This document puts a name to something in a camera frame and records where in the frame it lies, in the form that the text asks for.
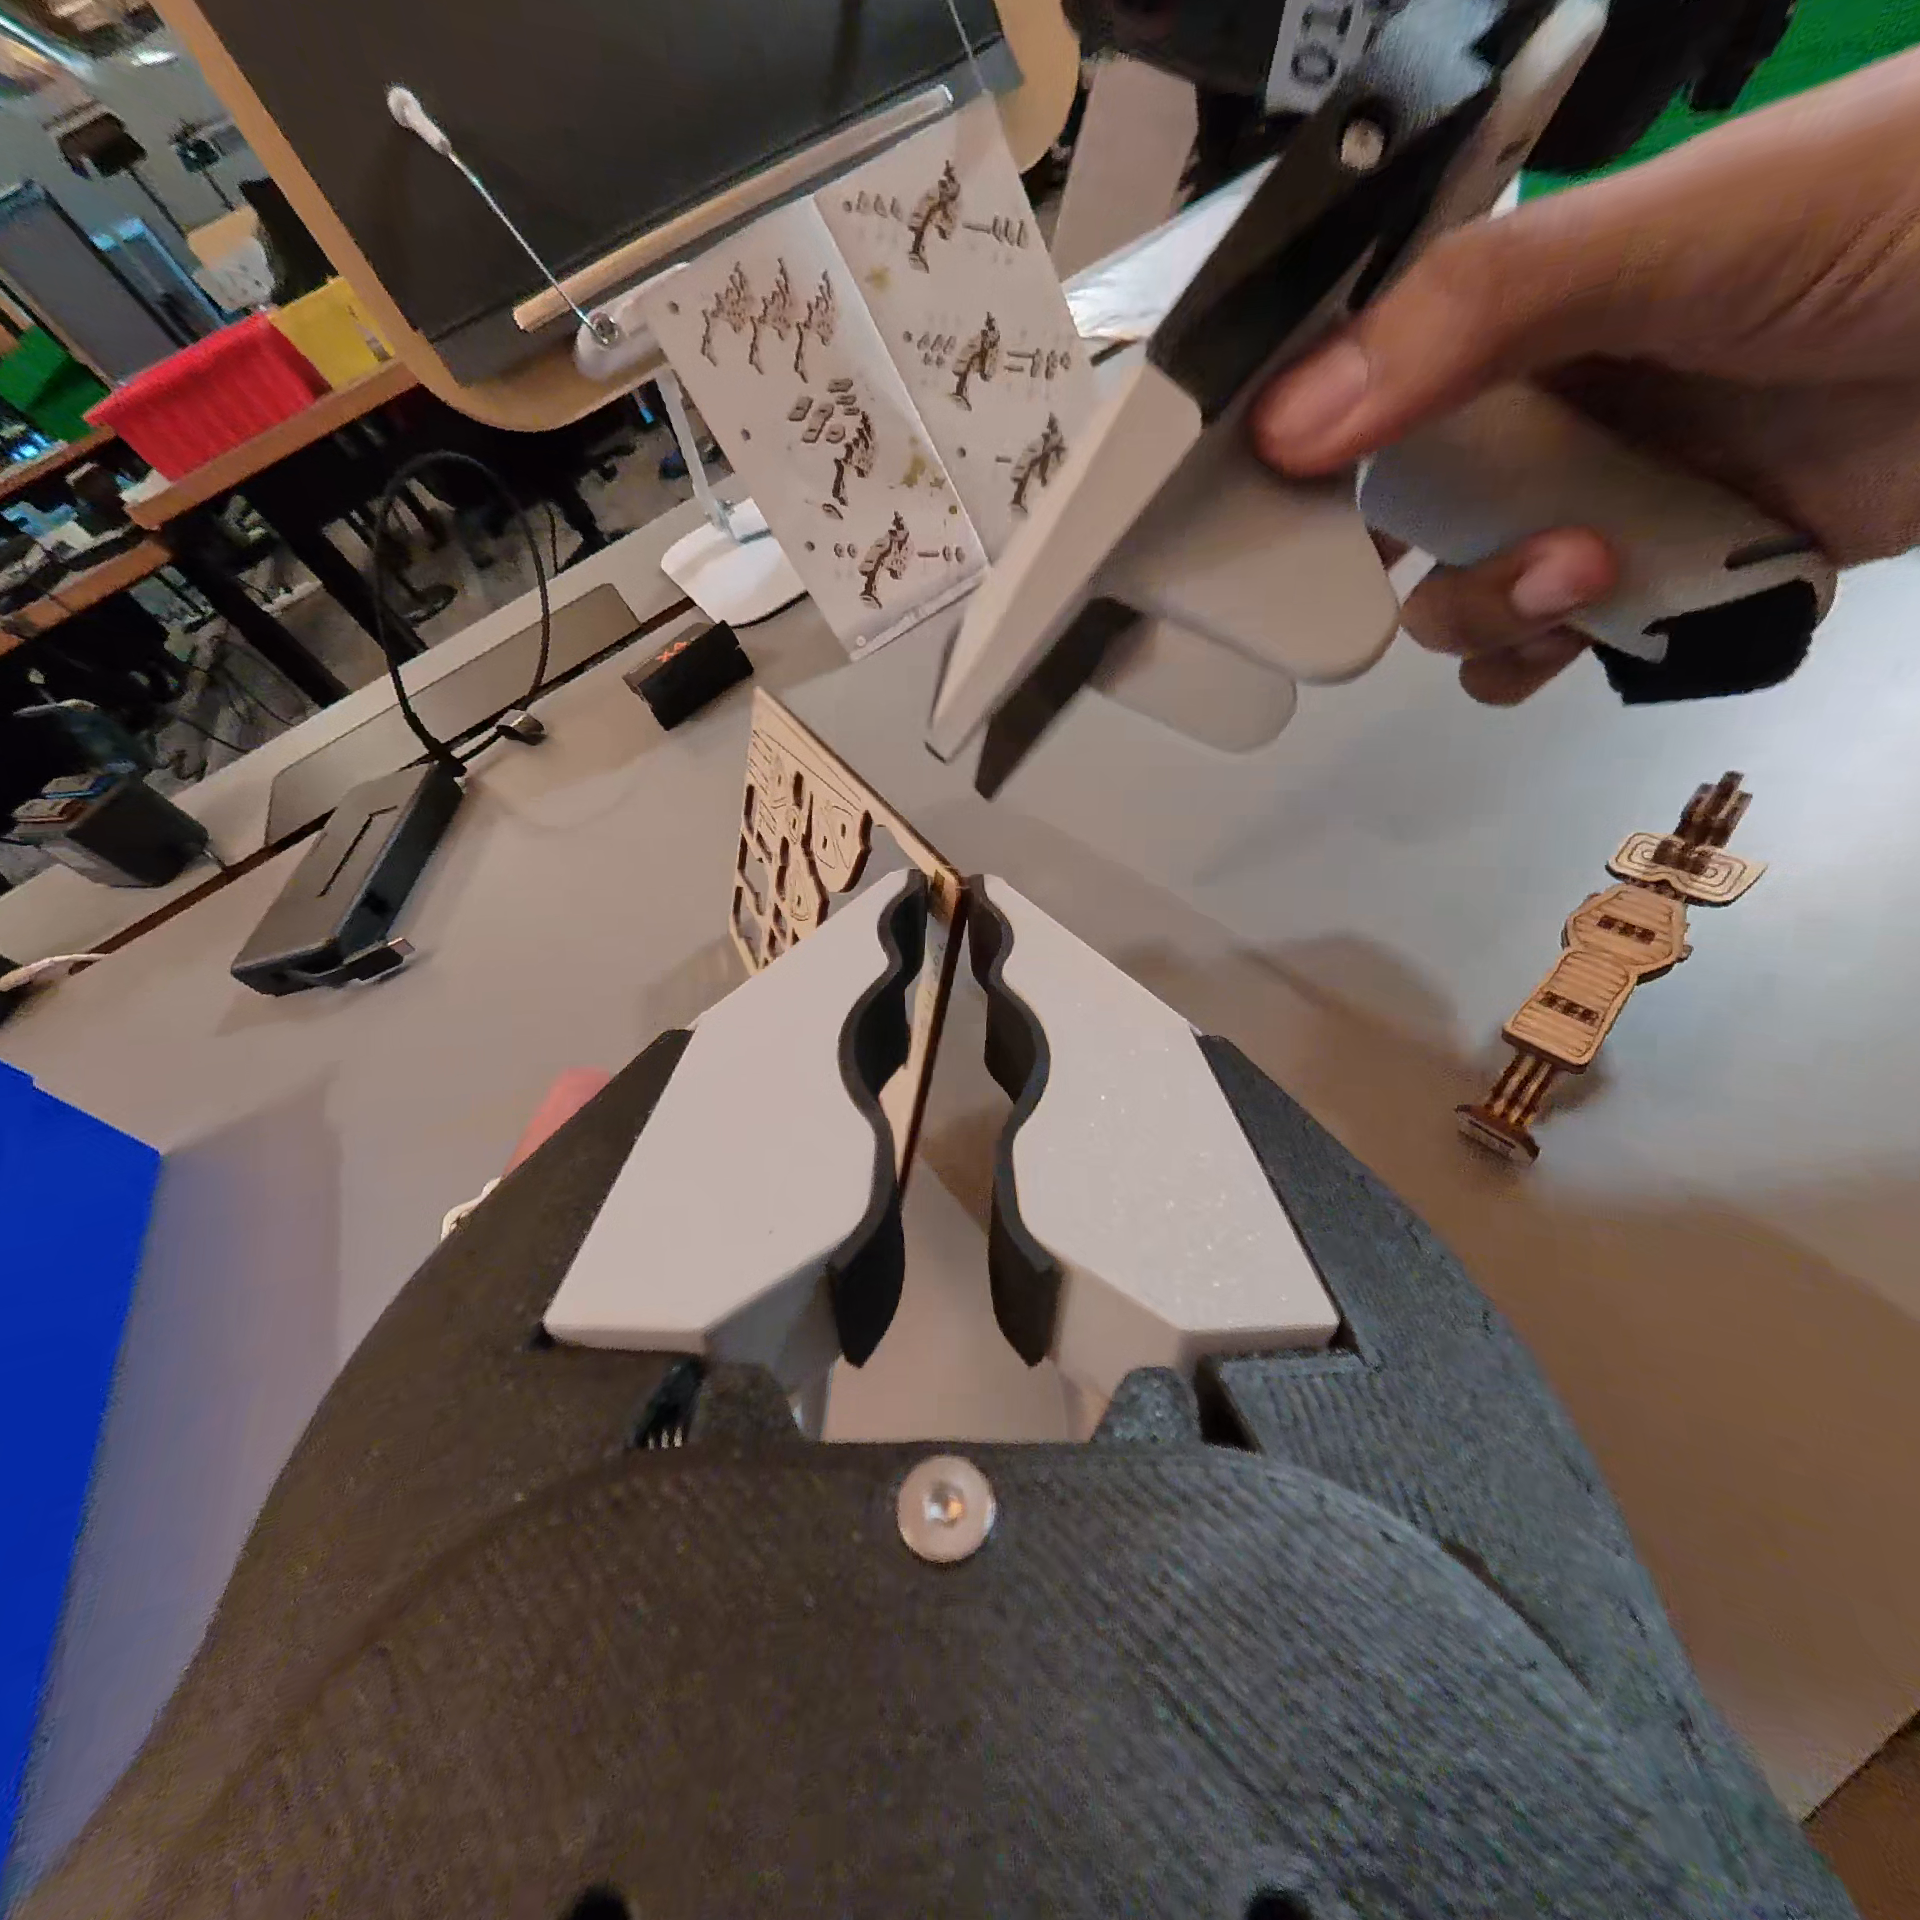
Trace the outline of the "long wooden table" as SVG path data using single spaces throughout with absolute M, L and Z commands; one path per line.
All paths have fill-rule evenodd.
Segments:
M 155 495 L 132 501 L 132 525 L 140 538 L 108 561 L 86 565 L 59 582 L 49 596 L 35 599 L 19 614 L 3 618 L 3 651 L 55 634 L 159 571 L 176 571 L 179 579 L 205 605 L 229 621 L 263 662 L 267 662 L 314 708 L 331 708 L 349 696 L 349 683 L 317 659 L 272 611 L 257 605 L 244 585 L 210 557 L 213 509 L 229 495 L 243 495 L 264 515 L 293 495 L 284 475 L 314 444 L 360 425 L 380 408 L 419 387 L 419 375 L 400 363 L 361 375 L 340 391 L 327 391 L 300 414 L 274 422 L 260 437 L 222 450 L 182 478 L 165 481 Z

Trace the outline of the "red plastic bin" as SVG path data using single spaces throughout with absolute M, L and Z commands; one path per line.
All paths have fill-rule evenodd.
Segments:
M 108 391 L 86 422 L 165 481 L 293 418 L 331 387 L 274 314 L 230 321 Z

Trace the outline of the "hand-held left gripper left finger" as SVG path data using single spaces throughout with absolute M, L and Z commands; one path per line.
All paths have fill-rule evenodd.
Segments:
M 858 1367 L 905 1283 L 895 1134 L 926 880 L 908 866 L 708 1006 L 543 1330 L 580 1350 Z

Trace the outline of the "printed assembly instruction sheet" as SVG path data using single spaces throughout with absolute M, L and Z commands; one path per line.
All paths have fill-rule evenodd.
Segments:
M 988 96 L 655 277 L 642 317 L 852 659 L 976 588 L 1092 415 Z

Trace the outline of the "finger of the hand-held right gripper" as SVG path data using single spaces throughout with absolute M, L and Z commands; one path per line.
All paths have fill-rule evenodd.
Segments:
M 1240 392 L 1217 418 L 1153 363 L 1125 370 L 1038 514 L 973 592 L 935 683 L 926 749 L 976 746 L 995 799 L 1125 629 L 1189 629 L 1299 683 L 1347 683 L 1386 652 L 1400 602 L 1354 475 L 1286 481 Z
M 1189 629 L 1125 629 L 1088 683 L 1227 756 L 1266 746 L 1299 711 L 1289 672 Z

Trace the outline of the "wooden figure model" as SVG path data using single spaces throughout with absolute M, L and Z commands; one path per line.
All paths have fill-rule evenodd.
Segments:
M 1764 862 L 1729 850 L 1749 805 L 1741 772 L 1724 772 L 1691 792 L 1669 832 L 1621 840 L 1605 862 L 1611 883 L 1567 915 L 1553 970 L 1504 1023 L 1505 1067 L 1457 1109 L 1466 1140 L 1508 1164 L 1538 1157 L 1533 1127 L 1550 1091 L 1597 1060 L 1634 989 L 1691 955 L 1688 910 L 1729 906 L 1764 875 Z

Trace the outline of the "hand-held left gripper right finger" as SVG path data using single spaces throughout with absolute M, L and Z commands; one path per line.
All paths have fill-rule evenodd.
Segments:
M 1194 1370 L 1317 1352 L 1339 1310 L 1204 1034 L 1002 875 L 969 959 L 993 1150 L 989 1298 L 1025 1362 Z

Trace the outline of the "grey desk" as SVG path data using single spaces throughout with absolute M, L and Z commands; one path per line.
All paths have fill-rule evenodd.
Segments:
M 1080 696 L 999 802 L 925 756 L 943 634 L 778 688 L 965 872 L 1012 880 L 1232 1039 L 1396 1186 L 1535 1350 L 1719 1715 L 1812 1812 L 1916 1715 L 1916 557 L 1852 571 L 1782 688 L 1621 708 L 1580 665 L 1497 713 L 1407 642 L 1214 756 Z M 414 963 L 254 994 L 302 856 L 229 875 L 3 1026 L 3 1059 L 162 1154 L 78 1608 L 19 1808 L 32 1886 L 202 1639 L 317 1401 L 565 1067 L 627 1063 L 738 977 L 749 693 L 662 733 L 621 659 L 483 758 Z M 1550 1091 L 1538 1157 L 1457 1133 L 1560 927 L 1637 829 L 1741 772 L 1691 955 Z

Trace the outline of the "dark document holder board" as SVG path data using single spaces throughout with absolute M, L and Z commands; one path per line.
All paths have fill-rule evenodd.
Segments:
M 1062 3 L 159 3 L 250 150 L 446 408 L 574 425 L 591 308 L 989 94 L 1068 126 Z

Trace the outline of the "blue plastic bin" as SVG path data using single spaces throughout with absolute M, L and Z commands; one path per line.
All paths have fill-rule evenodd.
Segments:
M 3 1852 L 92 1497 L 159 1151 L 3 1067 Z

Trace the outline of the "black battery charger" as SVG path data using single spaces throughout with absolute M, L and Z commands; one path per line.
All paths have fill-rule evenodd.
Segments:
M 105 708 L 38 702 L 3 715 L 3 839 L 96 883 L 156 889 L 222 866 L 202 820 L 152 785 L 156 761 Z

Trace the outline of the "person's right hand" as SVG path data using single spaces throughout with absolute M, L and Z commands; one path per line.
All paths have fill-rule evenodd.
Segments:
M 1450 231 L 1253 410 L 1286 475 L 1528 380 L 1836 568 L 1916 547 L 1916 52 Z

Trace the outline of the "yellow plastic bin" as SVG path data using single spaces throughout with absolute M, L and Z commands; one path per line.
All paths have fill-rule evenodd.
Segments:
M 341 277 L 327 277 L 312 293 L 280 303 L 272 318 L 326 382 L 326 391 L 350 387 L 396 360 L 386 333 Z

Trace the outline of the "small black box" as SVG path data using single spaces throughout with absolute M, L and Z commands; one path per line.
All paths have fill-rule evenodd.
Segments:
M 621 683 L 662 733 L 675 733 L 754 675 L 734 625 L 705 618 L 627 666 Z

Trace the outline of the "wooden parts sheet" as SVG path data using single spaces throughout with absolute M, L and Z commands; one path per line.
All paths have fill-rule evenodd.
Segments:
M 769 688 L 755 683 L 728 912 L 747 973 L 761 973 L 804 942 L 836 902 L 858 889 L 875 832 L 926 880 L 925 959 L 908 1000 L 908 1060 L 878 1099 L 895 1134 L 899 1178 L 908 1181 L 966 927 L 966 880 L 849 761 Z

